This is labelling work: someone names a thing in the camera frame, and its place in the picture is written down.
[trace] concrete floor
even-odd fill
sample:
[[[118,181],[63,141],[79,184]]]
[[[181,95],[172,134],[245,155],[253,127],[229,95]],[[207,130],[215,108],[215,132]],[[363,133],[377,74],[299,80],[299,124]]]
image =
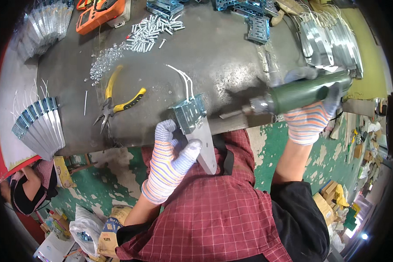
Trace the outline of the concrete floor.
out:
[[[355,128],[358,122],[356,118],[353,114],[349,115],[348,121],[344,117],[338,139],[321,135],[313,145],[303,176],[305,181],[310,182],[313,194],[330,179],[353,192],[359,160],[352,158],[353,150],[348,154],[346,131],[349,135],[351,129]],[[288,125],[286,122],[278,122],[249,128],[247,132],[255,155],[255,188],[269,191],[275,167],[288,139]],[[52,208],[63,209],[69,220],[74,220],[76,203],[102,219],[110,214],[112,205],[133,206],[146,178],[146,166],[138,147],[113,148],[91,153],[90,156],[98,164],[73,174],[72,179],[77,187],[58,188],[58,195],[50,203]],[[85,163],[83,155],[71,158],[73,163]]]

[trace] striped knit glove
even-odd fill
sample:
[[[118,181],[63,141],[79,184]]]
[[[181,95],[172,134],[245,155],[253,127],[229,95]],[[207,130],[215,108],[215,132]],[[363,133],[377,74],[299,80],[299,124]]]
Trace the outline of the striped knit glove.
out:
[[[188,145],[175,160],[173,149],[178,140],[173,139],[176,124],[173,120],[160,122],[156,126],[155,144],[150,161],[150,175],[144,181],[141,191],[153,204],[162,204],[180,184],[183,177],[197,160],[202,142],[199,139],[189,140]]]
[[[317,70],[312,67],[301,67],[288,72],[286,83],[299,79],[315,79]],[[323,101],[309,106],[294,109],[284,114],[288,123],[288,136],[296,144],[311,145],[319,139],[320,132],[325,129],[335,114],[342,96],[342,87],[335,83],[329,87],[327,97]]]

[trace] workbench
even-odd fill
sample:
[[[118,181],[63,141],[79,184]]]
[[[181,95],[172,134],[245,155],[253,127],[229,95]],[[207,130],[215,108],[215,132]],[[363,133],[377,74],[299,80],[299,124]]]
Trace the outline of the workbench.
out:
[[[124,66],[113,90],[114,105],[130,100],[141,87],[147,93],[131,109],[110,118],[107,129],[100,134],[100,121],[93,126],[104,101],[109,71],[96,86],[91,86],[90,67],[100,50],[120,44],[131,32],[131,25],[139,23],[150,12],[145,1],[131,3],[131,19],[125,26],[112,29],[107,24],[87,35],[75,30],[80,12],[74,10],[67,35],[42,55],[38,64],[38,79],[48,80],[50,96],[57,96],[65,148],[57,155],[89,153],[114,146],[132,147],[154,143],[154,129],[158,122],[173,118],[168,107],[186,98],[183,79],[165,66],[174,66],[188,74],[194,83],[194,93],[204,93],[212,134],[271,122],[269,116],[229,119],[220,113],[241,108],[249,98],[262,95],[267,89],[267,75],[258,55],[259,46],[245,39],[248,25],[245,17],[230,12],[216,11],[211,3],[186,3],[179,20],[186,27],[172,36],[161,34],[150,52],[124,51],[117,61]],[[294,24],[284,17],[270,29],[270,47],[277,61],[281,77],[305,61],[295,40]],[[162,49],[158,45],[166,39]],[[84,95],[88,90],[86,115]]]

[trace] worker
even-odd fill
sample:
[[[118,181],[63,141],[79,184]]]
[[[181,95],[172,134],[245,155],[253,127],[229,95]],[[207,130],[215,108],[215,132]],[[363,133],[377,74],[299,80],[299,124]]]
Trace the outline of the worker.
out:
[[[285,82],[313,79],[312,68],[291,71]],[[141,196],[117,232],[121,260],[132,261],[323,261],[329,233],[305,164],[320,132],[334,115],[341,87],[329,88],[324,101],[285,114],[289,139],[272,178],[271,192],[255,185],[254,157],[246,130],[213,139],[217,173],[197,163],[200,140],[189,140],[175,158],[173,120],[155,130],[149,176]]]
[[[0,183],[5,202],[13,210],[26,216],[35,212],[45,200],[56,196],[57,174],[53,161],[38,160],[14,173],[9,180]]]

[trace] red plaid shirt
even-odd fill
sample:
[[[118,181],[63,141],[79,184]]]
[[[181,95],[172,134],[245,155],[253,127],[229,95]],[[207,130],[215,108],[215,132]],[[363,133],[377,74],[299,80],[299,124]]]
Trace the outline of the red plaid shirt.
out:
[[[116,248],[120,259],[231,261],[263,254],[270,262],[291,261],[278,237],[271,197],[253,188],[255,164],[246,130],[223,135],[234,154],[232,175],[206,175],[193,165],[150,229]],[[149,166],[151,149],[142,153]],[[215,153],[222,165],[224,158]]]

